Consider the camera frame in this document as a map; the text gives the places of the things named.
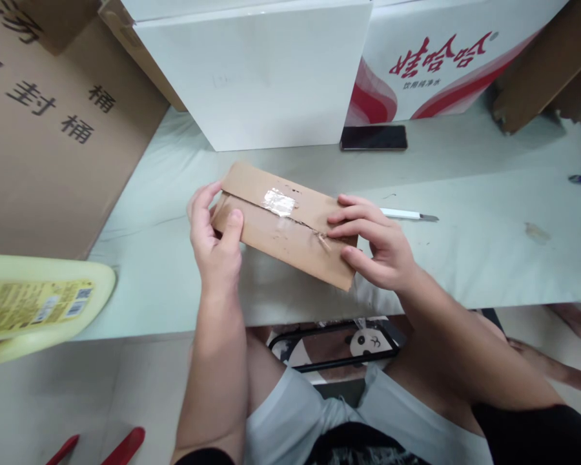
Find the hand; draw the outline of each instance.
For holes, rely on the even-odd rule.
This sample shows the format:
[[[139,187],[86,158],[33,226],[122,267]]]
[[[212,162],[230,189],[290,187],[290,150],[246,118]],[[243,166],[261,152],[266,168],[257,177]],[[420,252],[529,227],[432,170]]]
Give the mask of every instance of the hand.
[[[235,293],[239,284],[239,239],[243,229],[243,213],[240,210],[230,212],[226,231],[218,239],[211,226],[212,211],[209,205],[220,190],[219,181],[202,186],[187,204],[187,216],[191,223],[189,238],[200,270],[203,294]]]
[[[348,221],[329,231],[331,238],[359,234],[368,239],[372,259],[355,247],[342,249],[342,258],[375,286],[392,291],[408,289],[420,274],[411,247],[398,223],[366,199],[340,194],[344,208],[331,214],[329,223]]]

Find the white tablecloth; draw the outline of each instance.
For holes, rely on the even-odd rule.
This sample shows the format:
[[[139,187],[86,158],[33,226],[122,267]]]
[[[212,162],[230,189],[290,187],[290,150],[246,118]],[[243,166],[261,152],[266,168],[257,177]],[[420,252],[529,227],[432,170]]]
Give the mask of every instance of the white tablecloth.
[[[118,282],[78,338],[195,328],[200,279],[185,206],[236,160],[331,196],[437,215],[403,229],[418,263],[466,307],[581,301],[581,185],[567,179],[581,173],[581,126],[540,117],[504,136],[482,101],[406,126],[409,149],[399,153],[332,145],[215,153],[191,116],[171,109],[90,254]],[[359,277],[346,294],[254,249],[241,273],[250,326],[402,311],[393,293]]]

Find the smartphone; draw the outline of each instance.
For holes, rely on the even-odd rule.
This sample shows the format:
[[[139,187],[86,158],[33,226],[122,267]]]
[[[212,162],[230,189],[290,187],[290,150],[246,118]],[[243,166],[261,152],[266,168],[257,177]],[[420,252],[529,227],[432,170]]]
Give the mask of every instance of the smartphone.
[[[340,150],[406,150],[407,147],[404,126],[345,127],[340,138]]]

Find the clear tape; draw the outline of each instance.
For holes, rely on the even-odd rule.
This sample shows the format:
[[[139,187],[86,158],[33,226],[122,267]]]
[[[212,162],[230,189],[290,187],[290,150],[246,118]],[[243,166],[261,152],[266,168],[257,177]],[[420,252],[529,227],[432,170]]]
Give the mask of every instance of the clear tape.
[[[278,216],[290,216],[295,207],[295,200],[274,187],[265,194],[263,207]]]

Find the cardboard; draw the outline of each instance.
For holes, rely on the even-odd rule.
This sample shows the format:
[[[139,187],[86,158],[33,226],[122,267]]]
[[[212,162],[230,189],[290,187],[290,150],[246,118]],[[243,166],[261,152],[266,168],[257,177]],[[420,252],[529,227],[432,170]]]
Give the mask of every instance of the cardboard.
[[[351,288],[355,271],[340,252],[357,246],[358,238],[327,237],[327,217],[341,208],[336,199],[242,162],[230,168],[221,188],[213,228],[223,233],[229,213],[239,209],[243,243],[344,291]]]
[[[153,57],[148,53],[148,50],[142,45],[133,29],[134,20],[129,16],[121,0],[108,0],[105,2],[99,9],[99,16],[170,104],[177,111],[187,111],[187,107],[181,98],[174,91],[174,88],[163,75]]]
[[[45,36],[0,2],[0,254],[85,259],[168,103],[100,18]]]
[[[493,118],[513,134],[547,106],[581,117],[581,0],[571,1],[517,63],[493,103]]]
[[[567,0],[391,3],[372,10],[345,126],[466,111]]]

